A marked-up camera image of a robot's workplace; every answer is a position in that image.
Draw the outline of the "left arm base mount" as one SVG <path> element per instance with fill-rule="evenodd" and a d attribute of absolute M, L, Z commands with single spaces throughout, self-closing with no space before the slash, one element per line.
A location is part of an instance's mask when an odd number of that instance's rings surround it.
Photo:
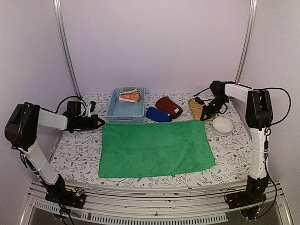
<path fill-rule="evenodd" d="M 83 209 L 86 195 L 81 194 L 78 196 L 76 192 L 67 190 L 64 183 L 56 183 L 54 185 L 45 184 L 47 194 L 45 199 L 47 201 L 57 203 L 63 206 Z"/>

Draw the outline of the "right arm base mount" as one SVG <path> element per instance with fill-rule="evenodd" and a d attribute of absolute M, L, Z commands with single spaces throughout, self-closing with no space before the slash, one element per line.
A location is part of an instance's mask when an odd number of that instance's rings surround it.
<path fill-rule="evenodd" d="M 229 209 L 263 203 L 266 200 L 265 189 L 266 187 L 248 183 L 244 191 L 225 194 L 225 201 Z"/>

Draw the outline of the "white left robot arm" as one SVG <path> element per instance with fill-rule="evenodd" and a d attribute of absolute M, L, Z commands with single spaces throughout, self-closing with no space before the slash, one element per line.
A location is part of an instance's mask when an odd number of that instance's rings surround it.
<path fill-rule="evenodd" d="M 38 127 L 47 127 L 69 133 L 90 131 L 100 128 L 105 121 L 94 114 L 96 103 L 86 104 L 83 100 L 68 101 L 66 111 L 59 114 L 58 110 L 50 111 L 39 105 L 25 102 L 18 104 L 5 126 L 5 138 L 11 148 L 20 152 L 26 166 L 31 166 L 41 183 L 59 203 L 70 199 L 65 182 L 50 165 L 38 141 Z"/>

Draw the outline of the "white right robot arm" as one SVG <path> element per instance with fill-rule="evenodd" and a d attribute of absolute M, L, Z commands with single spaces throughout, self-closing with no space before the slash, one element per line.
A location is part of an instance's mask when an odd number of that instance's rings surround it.
<path fill-rule="evenodd" d="M 214 98 L 202 108 L 201 121 L 219 113 L 222 106 L 229 102 L 229 98 L 246 104 L 245 120 L 250 128 L 253 148 L 251 169 L 242 200 L 246 204 L 253 204 L 264 193 L 269 182 L 267 173 L 269 144 L 266 133 L 273 120 L 270 94 L 267 90 L 255 90 L 234 82 L 213 81 L 208 89 Z"/>

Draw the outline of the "orange bunny pattern towel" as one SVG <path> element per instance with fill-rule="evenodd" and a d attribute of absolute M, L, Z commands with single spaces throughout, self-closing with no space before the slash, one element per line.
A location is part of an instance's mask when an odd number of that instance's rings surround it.
<path fill-rule="evenodd" d="M 141 97 L 137 89 L 126 91 L 119 94 L 120 103 L 137 103 L 140 100 Z"/>

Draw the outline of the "green towel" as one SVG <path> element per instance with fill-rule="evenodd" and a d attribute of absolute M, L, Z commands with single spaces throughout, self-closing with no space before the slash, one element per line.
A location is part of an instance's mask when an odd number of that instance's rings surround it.
<path fill-rule="evenodd" d="M 199 120 L 103 126 L 100 178 L 144 178 L 200 172 L 215 166 Z"/>

